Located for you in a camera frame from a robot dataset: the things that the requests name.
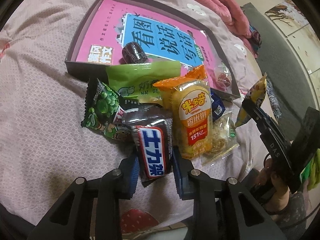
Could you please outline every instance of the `human hand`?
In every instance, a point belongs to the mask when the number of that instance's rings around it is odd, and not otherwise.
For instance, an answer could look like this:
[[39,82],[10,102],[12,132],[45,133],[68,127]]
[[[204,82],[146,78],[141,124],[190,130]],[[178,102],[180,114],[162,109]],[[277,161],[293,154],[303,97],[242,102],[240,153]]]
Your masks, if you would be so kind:
[[260,171],[260,174],[256,178],[256,185],[264,185],[269,179],[271,179],[276,192],[264,205],[264,208],[268,212],[279,212],[283,210],[289,202],[289,187],[284,181],[271,169],[272,159],[267,159],[265,167]]

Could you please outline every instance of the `green snack bag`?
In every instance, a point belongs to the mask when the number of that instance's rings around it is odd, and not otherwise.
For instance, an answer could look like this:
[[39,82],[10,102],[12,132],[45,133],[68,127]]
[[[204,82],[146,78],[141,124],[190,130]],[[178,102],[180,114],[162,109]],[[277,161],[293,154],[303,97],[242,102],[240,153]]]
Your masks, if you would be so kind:
[[138,111],[147,105],[139,103],[137,99],[124,99],[97,78],[89,79],[81,126],[107,138],[128,141],[132,137],[129,128],[121,124],[123,114]]
[[142,64],[107,66],[109,86],[123,97],[149,95],[159,97],[153,86],[159,80],[180,76],[179,61],[156,61]]

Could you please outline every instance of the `rice cracker package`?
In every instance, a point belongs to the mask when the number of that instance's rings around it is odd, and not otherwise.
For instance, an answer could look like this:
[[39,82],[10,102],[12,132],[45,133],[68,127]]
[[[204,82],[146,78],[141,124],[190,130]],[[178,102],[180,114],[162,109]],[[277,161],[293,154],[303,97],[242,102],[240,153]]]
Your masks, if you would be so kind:
[[184,77],[161,80],[153,86],[161,92],[163,107],[173,113],[173,136],[183,158],[192,159],[212,148],[210,87],[204,66]]

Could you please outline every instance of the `pink book cover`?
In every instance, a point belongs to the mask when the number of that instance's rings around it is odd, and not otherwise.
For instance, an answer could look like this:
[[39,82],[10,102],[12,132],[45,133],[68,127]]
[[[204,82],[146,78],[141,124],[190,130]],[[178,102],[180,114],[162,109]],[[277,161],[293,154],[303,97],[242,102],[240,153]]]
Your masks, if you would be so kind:
[[[122,48],[135,41],[148,60],[178,60],[181,75],[204,64],[213,74],[216,60],[205,32],[159,13],[114,0],[103,0],[84,36],[77,62],[124,64]],[[217,88],[209,77],[210,87]]]

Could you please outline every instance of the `screw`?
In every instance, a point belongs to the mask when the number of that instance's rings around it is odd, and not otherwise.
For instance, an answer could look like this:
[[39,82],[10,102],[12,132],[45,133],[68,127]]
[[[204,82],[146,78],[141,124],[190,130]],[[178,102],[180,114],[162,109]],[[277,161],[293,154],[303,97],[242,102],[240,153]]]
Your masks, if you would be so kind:
[[234,177],[231,177],[231,178],[228,179],[228,182],[230,184],[232,184],[232,185],[235,185],[235,184],[238,183],[238,180],[236,178],[234,178]]
[[120,174],[121,174],[121,170],[120,169],[114,169],[112,171],[112,175],[114,175],[114,176],[119,176]]
[[193,169],[193,170],[191,171],[191,174],[194,175],[194,176],[198,176],[198,175],[200,175],[200,173],[201,173],[201,171],[196,170],[196,169]]
[[80,185],[82,183],[84,183],[84,178],[79,177],[79,178],[76,179],[76,184]]

